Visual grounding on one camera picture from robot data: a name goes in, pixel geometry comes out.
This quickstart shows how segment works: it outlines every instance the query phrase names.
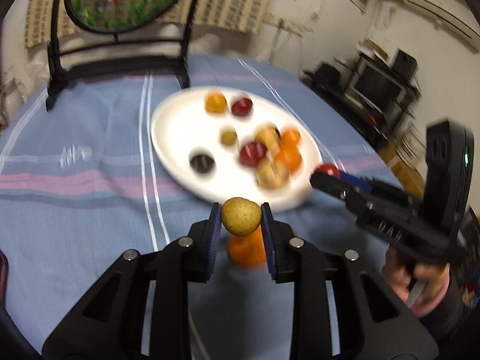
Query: silver rivet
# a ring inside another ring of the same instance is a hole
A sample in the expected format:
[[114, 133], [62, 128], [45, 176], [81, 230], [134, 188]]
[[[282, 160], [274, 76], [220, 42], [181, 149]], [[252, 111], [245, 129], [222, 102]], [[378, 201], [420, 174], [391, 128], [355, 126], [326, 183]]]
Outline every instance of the silver rivet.
[[184, 248], [188, 248], [194, 244], [194, 240], [190, 237], [182, 237], [178, 240], [178, 244]]
[[345, 258], [350, 261], [356, 261], [359, 259], [360, 255], [356, 250], [349, 249], [344, 254]]
[[305, 244], [305, 242], [301, 238], [293, 237], [290, 239], [289, 244], [293, 248], [301, 248]]
[[138, 252], [135, 249], [128, 249], [123, 252], [123, 258], [127, 261], [135, 260], [138, 257]]

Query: red ball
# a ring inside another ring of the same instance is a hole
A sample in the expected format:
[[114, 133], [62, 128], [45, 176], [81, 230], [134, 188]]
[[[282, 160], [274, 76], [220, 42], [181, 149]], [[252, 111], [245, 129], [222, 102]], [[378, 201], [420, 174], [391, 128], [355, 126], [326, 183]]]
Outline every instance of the red ball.
[[267, 147], [260, 142], [249, 142], [240, 149], [240, 163], [246, 167], [255, 167], [267, 155]]
[[323, 172], [327, 173], [330, 176], [336, 177], [337, 179], [340, 178], [340, 171], [332, 163], [324, 163], [320, 165], [318, 168], [315, 169], [315, 172]]
[[235, 116], [248, 116], [251, 109], [253, 107], [253, 103], [251, 102], [250, 98], [248, 97], [241, 97], [236, 102], [232, 104], [232, 114]]

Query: white wall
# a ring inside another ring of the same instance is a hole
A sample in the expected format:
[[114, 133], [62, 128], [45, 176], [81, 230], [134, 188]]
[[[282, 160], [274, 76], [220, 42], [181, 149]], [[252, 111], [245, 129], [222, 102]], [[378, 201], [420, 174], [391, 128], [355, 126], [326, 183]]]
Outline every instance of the white wall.
[[[470, 127], [480, 140], [480, 54], [404, 7], [389, 19], [392, 5], [383, 5], [380, 25], [372, 38], [389, 56], [395, 56], [400, 48], [418, 62], [421, 100], [415, 109], [415, 126], [424, 131], [429, 123], [449, 117]], [[426, 175], [424, 162], [418, 170]], [[469, 203], [480, 212], [479, 151], [474, 155]]]
[[[274, 64], [291, 74], [297, 75], [302, 68], [313, 69], [322, 60], [331, 61], [333, 56], [353, 59], [356, 44], [363, 39], [376, 0], [370, 0], [365, 15], [349, 0], [271, 0], [269, 11], [277, 17], [301, 23], [310, 21], [311, 13], [321, 6], [320, 17], [313, 23], [314, 33], [307, 33], [302, 41], [296, 35], [282, 33], [279, 48], [275, 53]], [[42, 81], [48, 78], [46, 46], [40, 45], [27, 50], [23, 47], [23, 26], [28, 0], [16, 0], [8, 12], [2, 33], [2, 70], [4, 79], [15, 78], [21, 83], [25, 95], [31, 93]], [[191, 52], [209, 52], [222, 55], [262, 55], [268, 60], [276, 29], [262, 25], [258, 36], [222, 31], [215, 28], [195, 27]], [[179, 32], [176, 26], [162, 28], [154, 23], [148, 28], [132, 33], [132, 36], [149, 33], [174, 35]], [[102, 40], [104, 38], [82, 34], [66, 40], [68, 47], [75, 47]], [[143, 51], [163, 50], [142, 47]], [[112, 56], [112, 49], [96, 50], [90, 57], [101, 59]], [[86, 54], [66, 59], [67, 64], [84, 61]]]

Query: dark sleeve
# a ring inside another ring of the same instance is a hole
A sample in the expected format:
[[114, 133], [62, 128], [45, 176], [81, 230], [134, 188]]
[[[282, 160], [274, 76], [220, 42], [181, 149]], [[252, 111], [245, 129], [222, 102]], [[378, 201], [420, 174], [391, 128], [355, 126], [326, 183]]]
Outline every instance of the dark sleeve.
[[450, 285], [445, 297], [435, 310], [420, 318], [420, 321], [441, 348], [455, 335], [469, 313], [470, 310], [462, 302], [455, 278], [450, 276]]

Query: tv screen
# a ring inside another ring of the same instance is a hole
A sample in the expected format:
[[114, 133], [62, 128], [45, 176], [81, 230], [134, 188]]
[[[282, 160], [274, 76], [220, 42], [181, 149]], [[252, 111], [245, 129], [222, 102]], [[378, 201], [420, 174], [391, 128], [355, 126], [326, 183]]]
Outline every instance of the tv screen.
[[382, 112], [387, 110], [402, 90], [387, 76], [370, 66], [366, 66], [354, 89], [375, 104]]

